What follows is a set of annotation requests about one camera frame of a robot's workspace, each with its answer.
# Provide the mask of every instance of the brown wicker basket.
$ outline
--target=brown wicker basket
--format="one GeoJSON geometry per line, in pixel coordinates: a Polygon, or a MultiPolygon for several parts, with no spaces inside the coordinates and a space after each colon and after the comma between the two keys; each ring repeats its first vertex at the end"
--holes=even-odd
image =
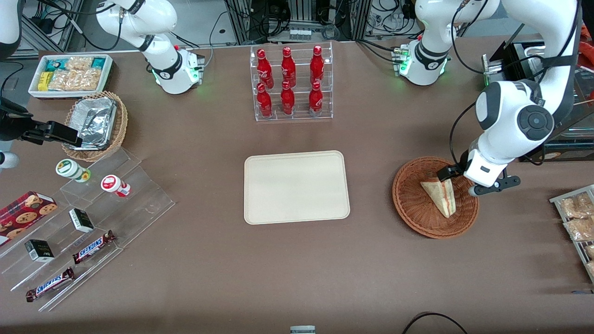
{"type": "MultiPolygon", "coordinates": [[[[101,92],[98,94],[85,96],[83,99],[99,99],[101,97],[109,97],[118,103],[118,110],[116,111],[116,118],[113,123],[111,143],[109,144],[108,148],[103,151],[75,151],[62,144],[62,149],[64,149],[64,152],[66,152],[66,154],[73,159],[95,162],[101,157],[117,151],[117,149],[122,146],[122,142],[126,136],[126,127],[128,126],[128,111],[126,110],[126,106],[116,94],[111,92],[101,92]]],[[[66,116],[66,125],[70,124],[70,118],[72,117],[73,111],[74,105],[70,108],[68,116],[66,116]]]]}
{"type": "Polygon", "coordinates": [[[433,156],[411,160],[400,168],[392,185],[392,199],[400,217],[415,231],[435,239],[458,237],[472,226],[479,213],[478,198],[468,193],[474,183],[467,178],[451,180],[456,212],[449,218],[441,214],[421,187],[421,181],[434,178],[447,165],[452,163],[433,156]]]}

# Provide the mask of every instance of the brown table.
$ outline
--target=brown table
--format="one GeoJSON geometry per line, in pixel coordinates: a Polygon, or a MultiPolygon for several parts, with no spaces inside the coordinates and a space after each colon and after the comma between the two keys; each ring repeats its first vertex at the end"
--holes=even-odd
{"type": "MultiPolygon", "coordinates": [[[[460,53],[477,68],[501,39],[462,38],[460,53]]],[[[54,311],[38,313],[0,284],[0,333],[287,333],[296,324],[399,333],[422,311],[470,333],[592,333],[594,297],[570,294],[592,285],[548,203],[594,183],[592,164],[513,164],[522,186],[482,197],[469,232],[422,237],[396,213],[392,179],[410,159],[449,157],[451,123],[482,78],[453,60],[437,83],[417,87],[359,45],[333,45],[335,117],[305,124],[254,121],[249,48],[216,49],[204,84],[179,96],[154,83],[140,53],[113,53],[110,89],[129,112],[124,147],[178,204],[54,311]],[[247,157],[320,150],[345,156],[348,218],[245,223],[247,157]]],[[[31,99],[29,110],[61,121],[71,104],[31,99]]],[[[457,152],[478,134],[465,117],[457,152]]],[[[65,183],[53,171],[60,145],[13,151],[21,164],[0,174],[0,206],[65,183]]],[[[441,324],[436,332],[456,333],[438,319],[416,330],[441,324]]]]}

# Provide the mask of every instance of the snickers bar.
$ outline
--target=snickers bar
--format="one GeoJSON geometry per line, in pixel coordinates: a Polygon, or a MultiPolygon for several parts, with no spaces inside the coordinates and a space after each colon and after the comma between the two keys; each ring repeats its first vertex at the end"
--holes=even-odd
{"type": "Polygon", "coordinates": [[[110,241],[114,240],[115,236],[113,232],[109,230],[107,233],[103,234],[101,238],[95,240],[92,244],[85,247],[80,252],[74,254],[72,257],[74,258],[74,264],[81,263],[84,259],[90,257],[91,255],[95,254],[101,248],[105,247],[110,241]]]}
{"type": "Polygon", "coordinates": [[[66,269],[65,272],[50,279],[49,281],[45,282],[45,284],[38,286],[37,289],[31,289],[27,291],[27,302],[32,302],[36,300],[37,298],[41,297],[44,293],[50,291],[51,289],[57,288],[64,282],[74,280],[74,278],[74,271],[71,267],[68,267],[68,269],[66,269]]]}

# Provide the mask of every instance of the red bottle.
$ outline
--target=red bottle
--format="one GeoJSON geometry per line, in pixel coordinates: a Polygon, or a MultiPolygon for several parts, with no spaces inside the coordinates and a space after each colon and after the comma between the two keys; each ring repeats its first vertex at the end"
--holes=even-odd
{"type": "Polygon", "coordinates": [[[322,82],[324,78],[324,59],[322,58],[322,47],[319,45],[314,46],[314,56],[311,58],[309,63],[310,81],[311,84],[317,80],[322,82]]]}
{"type": "Polygon", "coordinates": [[[288,81],[291,87],[295,87],[297,85],[297,70],[291,56],[291,48],[288,46],[283,48],[283,62],[280,67],[283,70],[283,80],[288,81]]]}
{"type": "Polygon", "coordinates": [[[285,115],[293,115],[295,111],[295,94],[287,80],[283,81],[283,91],[280,94],[280,99],[283,102],[283,112],[285,115]]]}
{"type": "Polygon", "coordinates": [[[272,79],[272,66],[266,59],[266,52],[263,49],[259,49],[256,54],[258,55],[258,76],[260,81],[266,85],[266,88],[272,89],[274,87],[274,79],[272,79]]]}
{"type": "Polygon", "coordinates": [[[262,117],[264,118],[271,118],[272,117],[272,100],[270,99],[270,95],[266,91],[266,87],[263,83],[258,83],[256,86],[258,89],[258,95],[256,99],[258,100],[258,108],[262,113],[262,117]]]}
{"type": "Polygon", "coordinates": [[[320,82],[316,81],[311,85],[309,93],[309,114],[312,117],[318,117],[322,113],[322,99],[324,95],[320,91],[320,82]]]}

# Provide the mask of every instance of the red cookie box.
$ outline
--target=red cookie box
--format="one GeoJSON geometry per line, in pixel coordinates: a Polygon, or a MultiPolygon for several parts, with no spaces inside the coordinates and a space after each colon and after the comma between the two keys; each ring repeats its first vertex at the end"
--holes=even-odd
{"type": "Polygon", "coordinates": [[[29,191],[0,210],[0,246],[58,208],[53,198],[29,191]]]}

